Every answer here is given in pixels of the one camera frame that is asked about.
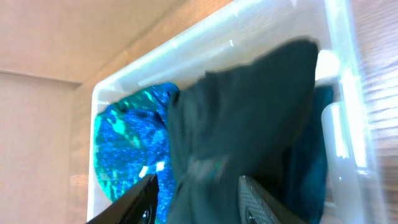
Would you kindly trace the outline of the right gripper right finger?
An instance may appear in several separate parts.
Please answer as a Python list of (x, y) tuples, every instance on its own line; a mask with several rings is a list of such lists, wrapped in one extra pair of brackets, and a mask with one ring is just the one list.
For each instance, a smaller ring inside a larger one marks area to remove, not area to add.
[(239, 178), (238, 198), (242, 224), (307, 224), (251, 177)]

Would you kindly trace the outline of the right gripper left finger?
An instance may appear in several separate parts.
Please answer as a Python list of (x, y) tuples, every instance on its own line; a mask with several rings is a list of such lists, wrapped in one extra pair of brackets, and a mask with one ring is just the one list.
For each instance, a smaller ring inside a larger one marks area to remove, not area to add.
[(87, 224), (154, 224), (158, 194), (158, 176), (148, 174)]

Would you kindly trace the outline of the blue denim jeans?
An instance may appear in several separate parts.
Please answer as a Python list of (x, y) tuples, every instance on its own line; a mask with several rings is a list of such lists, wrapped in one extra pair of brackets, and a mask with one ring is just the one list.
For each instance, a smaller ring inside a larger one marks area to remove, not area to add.
[(284, 156), (284, 178), (277, 197), (307, 223), (319, 223), (323, 215), (328, 163), (321, 118), (333, 98), (332, 86), (316, 87), (303, 133)]

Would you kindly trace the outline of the blue sequin fabric bundle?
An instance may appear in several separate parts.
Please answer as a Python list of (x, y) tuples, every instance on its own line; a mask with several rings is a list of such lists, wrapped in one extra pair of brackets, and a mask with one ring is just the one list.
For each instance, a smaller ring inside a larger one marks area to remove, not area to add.
[(156, 223), (165, 223), (176, 188), (170, 161), (167, 107), (173, 83), (145, 87), (100, 112), (94, 123), (94, 170), (115, 202), (147, 174), (159, 180)]

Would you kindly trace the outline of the small black garment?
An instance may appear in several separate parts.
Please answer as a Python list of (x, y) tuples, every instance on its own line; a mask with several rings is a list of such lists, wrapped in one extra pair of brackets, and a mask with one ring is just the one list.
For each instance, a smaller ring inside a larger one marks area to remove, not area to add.
[(239, 223), (238, 182), (282, 181), (312, 109), (318, 45), (295, 39), (248, 65), (208, 72), (167, 108), (177, 188), (169, 223)]

